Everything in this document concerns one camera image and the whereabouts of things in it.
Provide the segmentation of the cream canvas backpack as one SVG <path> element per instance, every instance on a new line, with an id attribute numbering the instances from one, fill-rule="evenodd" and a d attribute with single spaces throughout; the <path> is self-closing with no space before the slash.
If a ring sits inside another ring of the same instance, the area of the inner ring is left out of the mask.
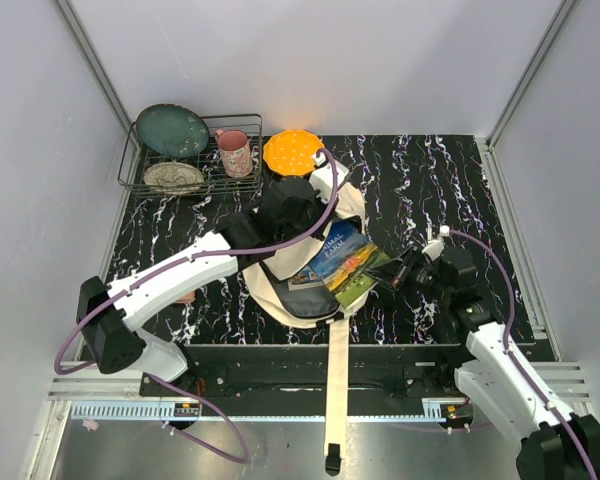
<path id="1" fill-rule="evenodd" d="M 291 284 L 321 247 L 320 240 L 309 237 L 248 267 L 243 277 L 251 297 L 280 324 L 296 329 L 328 326 L 324 455 L 325 471 L 335 477 L 340 474 L 347 453 L 349 323 L 368 295 L 363 294 L 350 306 L 343 307 L 321 283 Z"/>

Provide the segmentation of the light blue coin book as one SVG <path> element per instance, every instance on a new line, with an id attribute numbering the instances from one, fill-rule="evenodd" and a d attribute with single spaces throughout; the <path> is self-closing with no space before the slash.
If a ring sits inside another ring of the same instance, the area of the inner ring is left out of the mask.
<path id="1" fill-rule="evenodd" d="M 290 291 L 323 287 L 321 278 L 310 268 L 305 267 L 287 280 Z"/>

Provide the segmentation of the blue Animal Farm book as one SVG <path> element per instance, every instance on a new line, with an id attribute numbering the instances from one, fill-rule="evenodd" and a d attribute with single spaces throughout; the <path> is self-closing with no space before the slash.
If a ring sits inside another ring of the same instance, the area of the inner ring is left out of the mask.
<path id="1" fill-rule="evenodd" d="M 344 309 L 351 309 L 376 284 L 365 271 L 390 257 L 349 221 L 331 224 L 329 234 L 309 267 Z"/>

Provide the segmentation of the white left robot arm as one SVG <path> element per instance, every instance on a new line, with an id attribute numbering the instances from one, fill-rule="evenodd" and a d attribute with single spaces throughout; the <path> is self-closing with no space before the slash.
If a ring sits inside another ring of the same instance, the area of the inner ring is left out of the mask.
<path id="1" fill-rule="evenodd" d="M 316 242 L 336 204 L 331 181 L 284 178 L 253 208 L 224 218 L 162 262 L 109 285 L 86 280 L 73 333 L 83 336 L 101 374 L 137 370 L 160 378 L 173 395 L 186 395 L 196 382 L 192 360 L 179 344 L 147 332 L 145 323 L 192 291 Z"/>

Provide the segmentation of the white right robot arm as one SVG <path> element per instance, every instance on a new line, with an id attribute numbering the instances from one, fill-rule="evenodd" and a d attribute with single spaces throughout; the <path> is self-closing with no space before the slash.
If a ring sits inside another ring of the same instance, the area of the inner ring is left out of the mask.
<path id="1" fill-rule="evenodd" d="M 437 259 L 411 249 L 366 269 L 383 287 L 422 293 L 440 309 L 440 336 L 460 349 L 434 371 L 446 396 L 462 393 L 517 449 L 522 479 L 600 479 L 600 423 L 565 403 L 525 358 L 478 286 L 469 251 L 446 248 Z"/>

